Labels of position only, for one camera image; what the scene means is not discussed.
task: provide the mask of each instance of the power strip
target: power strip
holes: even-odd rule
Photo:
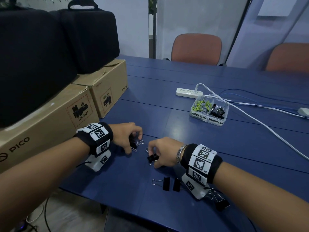
[[[197,98],[199,96],[203,96],[203,92],[202,91],[196,91],[196,93],[195,93],[194,90],[191,90],[191,89],[177,88],[176,95],[182,96],[182,97],[187,97],[187,98]]]

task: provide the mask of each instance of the plastic container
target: plastic container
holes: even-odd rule
[[[205,109],[205,111],[203,111],[203,112],[196,111],[197,103],[201,100],[209,101],[209,103],[208,103],[209,110]],[[224,114],[222,115],[223,118],[218,118],[218,117],[211,115],[211,109],[212,109],[214,104],[216,104],[216,106],[214,108],[215,110],[217,110],[219,108],[223,108],[223,110],[224,110]],[[199,96],[195,100],[195,102],[193,103],[193,105],[191,107],[190,116],[197,118],[199,120],[217,125],[217,126],[222,126],[224,124],[224,122],[226,121],[227,114],[229,112],[229,106],[230,105],[226,101],[221,99],[221,97],[219,97],[219,96],[216,96],[216,95],[213,95],[213,94]]]

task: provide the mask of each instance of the chair backrest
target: chair backrest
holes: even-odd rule
[[[267,71],[309,73],[309,43],[282,43],[271,53]]]
[[[172,61],[217,65],[221,54],[221,39],[214,35],[186,33],[176,37]]]

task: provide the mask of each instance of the wristwatch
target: wristwatch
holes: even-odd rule
[[[180,164],[180,155],[181,155],[181,152],[183,150],[183,148],[185,148],[188,144],[184,144],[183,146],[181,146],[177,152],[177,155],[176,155],[176,160],[177,160],[177,163]]]

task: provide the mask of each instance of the table surface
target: table surface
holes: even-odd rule
[[[172,168],[154,169],[148,165],[146,144],[169,136],[186,143],[202,143],[218,151],[224,161],[309,202],[308,160],[234,108],[230,109],[224,125],[218,127],[190,117],[194,99],[176,96],[178,87],[194,89],[197,83],[204,83],[215,93],[229,88],[245,89],[293,103],[233,92],[261,103],[309,107],[304,105],[309,104],[306,96],[308,75],[121,58],[127,61],[129,88],[103,120],[107,123],[135,122],[143,127],[145,144],[129,156],[112,146],[113,154],[99,172],[81,166],[64,180],[63,189],[177,231],[253,231],[248,219],[233,204],[219,213],[208,200],[197,201],[186,190],[172,191],[175,179]],[[309,120],[269,109],[241,108],[307,155]],[[171,191],[151,185],[152,179],[161,180],[167,176],[171,177]]]

